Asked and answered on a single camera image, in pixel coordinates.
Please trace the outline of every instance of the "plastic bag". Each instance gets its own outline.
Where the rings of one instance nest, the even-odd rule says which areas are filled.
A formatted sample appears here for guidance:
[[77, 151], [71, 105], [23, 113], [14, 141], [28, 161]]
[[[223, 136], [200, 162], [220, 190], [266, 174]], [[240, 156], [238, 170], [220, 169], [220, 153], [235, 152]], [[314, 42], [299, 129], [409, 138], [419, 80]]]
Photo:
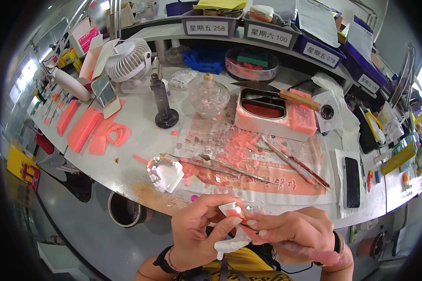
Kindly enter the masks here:
[[197, 77], [198, 73], [198, 71], [191, 69], [177, 70], [169, 77], [169, 86], [178, 91], [186, 91], [189, 82]]

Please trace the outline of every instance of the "green sponge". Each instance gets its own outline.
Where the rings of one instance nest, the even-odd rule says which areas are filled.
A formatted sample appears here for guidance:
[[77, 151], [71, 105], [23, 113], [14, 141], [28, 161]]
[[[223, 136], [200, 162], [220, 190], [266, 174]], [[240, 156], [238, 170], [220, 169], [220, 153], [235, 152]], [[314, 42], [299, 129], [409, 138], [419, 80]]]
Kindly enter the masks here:
[[260, 65], [262, 67], [267, 67], [269, 63], [265, 56], [254, 55], [250, 53], [240, 53], [236, 59], [238, 62], [242, 63], [251, 63], [254, 65]]

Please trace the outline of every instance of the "black stand base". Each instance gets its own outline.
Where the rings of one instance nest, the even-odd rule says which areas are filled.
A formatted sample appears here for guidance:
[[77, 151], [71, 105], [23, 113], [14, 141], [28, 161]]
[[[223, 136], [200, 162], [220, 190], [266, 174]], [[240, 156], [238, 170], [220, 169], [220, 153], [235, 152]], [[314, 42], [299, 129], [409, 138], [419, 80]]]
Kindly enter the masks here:
[[161, 118], [161, 114], [157, 114], [155, 116], [155, 123], [156, 126], [158, 126], [161, 129], [168, 129], [175, 126], [176, 123], [178, 123], [178, 120], [180, 119], [180, 116], [178, 115], [178, 112], [174, 109], [170, 109], [170, 116]]

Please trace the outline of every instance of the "black cord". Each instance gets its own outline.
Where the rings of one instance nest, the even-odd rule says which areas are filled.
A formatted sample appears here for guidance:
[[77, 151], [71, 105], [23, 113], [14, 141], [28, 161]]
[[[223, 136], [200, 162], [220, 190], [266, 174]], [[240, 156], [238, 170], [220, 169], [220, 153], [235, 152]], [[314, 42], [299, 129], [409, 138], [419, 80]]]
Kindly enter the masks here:
[[308, 269], [310, 269], [311, 267], [313, 267], [313, 263], [311, 263], [311, 266], [310, 266], [310, 267], [305, 268], [305, 269], [302, 269], [302, 270], [299, 270], [299, 271], [296, 271], [296, 272], [287, 272], [287, 271], [286, 271], [286, 270], [284, 270], [284, 269], [281, 269], [281, 271], [283, 271], [284, 273], [287, 273], [287, 274], [295, 274], [295, 273], [300, 273], [300, 272], [303, 272], [303, 271], [305, 271], [305, 270], [308, 270]]
[[296, 84], [296, 85], [293, 85], [293, 86], [289, 87], [289, 88], [287, 89], [287, 91], [289, 91], [290, 89], [295, 89], [296, 87], [301, 86], [301, 85], [303, 85], [304, 83], [307, 83], [307, 82], [310, 82], [310, 81], [312, 81], [312, 80], [311, 80], [311, 79], [308, 79], [308, 80], [302, 81], [302, 82], [300, 82], [300, 83], [298, 83], [298, 84]]

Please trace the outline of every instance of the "shelf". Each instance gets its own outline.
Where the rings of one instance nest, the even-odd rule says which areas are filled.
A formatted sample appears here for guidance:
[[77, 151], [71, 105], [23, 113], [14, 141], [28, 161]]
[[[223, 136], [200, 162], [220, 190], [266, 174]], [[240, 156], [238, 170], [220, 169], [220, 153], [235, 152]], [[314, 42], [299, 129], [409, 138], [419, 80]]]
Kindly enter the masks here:
[[281, 53], [286, 53], [288, 55], [303, 59], [307, 62], [320, 66], [321, 68], [326, 69], [338, 75], [339, 77], [342, 77], [343, 79], [352, 82], [355, 85], [359, 85], [358, 82], [355, 82], [353, 80], [350, 73], [342, 64], [340, 64], [337, 68], [332, 69], [329, 66], [322, 64], [318, 61], [315, 61], [313, 59], [310, 59], [306, 56], [303, 56], [294, 50], [288, 50], [288, 49], [277, 47], [271, 44], [244, 39], [244, 27], [242, 26], [239, 26], [236, 29], [233, 38], [209, 37], [209, 36], [187, 36], [185, 35], [185, 30], [183, 29], [183, 25], [181, 23], [146, 27], [142, 29], [141, 31], [135, 33], [130, 38], [143, 38], [147, 42], [157, 41], [157, 40], [169, 40], [169, 39], [206, 39], [206, 40], [230, 41], [230, 42], [253, 45], [253, 46], [257, 46], [261, 48], [271, 49], [271, 50], [281, 52]]

